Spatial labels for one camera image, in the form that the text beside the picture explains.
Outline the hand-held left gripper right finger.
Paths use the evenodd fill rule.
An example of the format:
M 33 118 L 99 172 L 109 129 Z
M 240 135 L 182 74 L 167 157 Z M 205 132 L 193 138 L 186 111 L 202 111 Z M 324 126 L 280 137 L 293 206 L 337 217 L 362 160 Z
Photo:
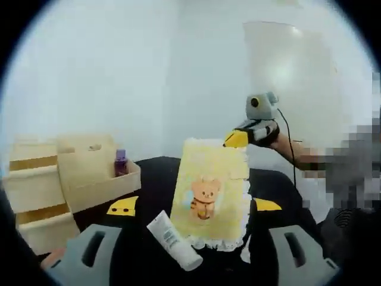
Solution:
M 255 198 L 249 230 L 249 262 L 257 285 L 330 285 L 339 274 L 339 266 L 324 255 L 314 223 L 300 210 Z

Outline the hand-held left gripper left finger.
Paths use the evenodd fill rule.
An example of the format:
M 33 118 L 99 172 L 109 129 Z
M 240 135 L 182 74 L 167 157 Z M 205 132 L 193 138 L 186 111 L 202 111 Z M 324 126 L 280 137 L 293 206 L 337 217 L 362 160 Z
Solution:
M 59 285 L 121 285 L 139 260 L 139 197 L 110 205 L 99 223 L 71 239 L 48 267 Z

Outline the person's right hand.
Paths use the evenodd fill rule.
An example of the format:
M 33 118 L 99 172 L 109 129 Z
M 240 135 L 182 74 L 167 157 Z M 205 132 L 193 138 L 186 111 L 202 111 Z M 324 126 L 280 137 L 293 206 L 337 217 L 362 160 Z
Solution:
M 268 147 L 272 150 L 277 151 L 278 153 L 285 154 L 289 149 L 288 137 L 280 132 L 277 138 L 271 144 L 269 144 Z

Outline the person's left hand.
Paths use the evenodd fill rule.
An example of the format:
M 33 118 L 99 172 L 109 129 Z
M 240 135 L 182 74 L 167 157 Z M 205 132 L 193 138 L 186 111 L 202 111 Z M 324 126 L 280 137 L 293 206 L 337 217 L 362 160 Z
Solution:
M 66 251 L 66 248 L 63 247 L 63 248 L 58 248 L 56 250 L 54 250 L 53 252 L 51 252 L 50 254 L 48 254 L 40 263 L 40 266 L 43 268 L 43 269 L 47 269 L 47 268 L 51 268 L 53 267 L 54 264 L 56 264 L 56 262 L 58 262 L 59 260 L 61 260 L 65 254 L 65 251 Z

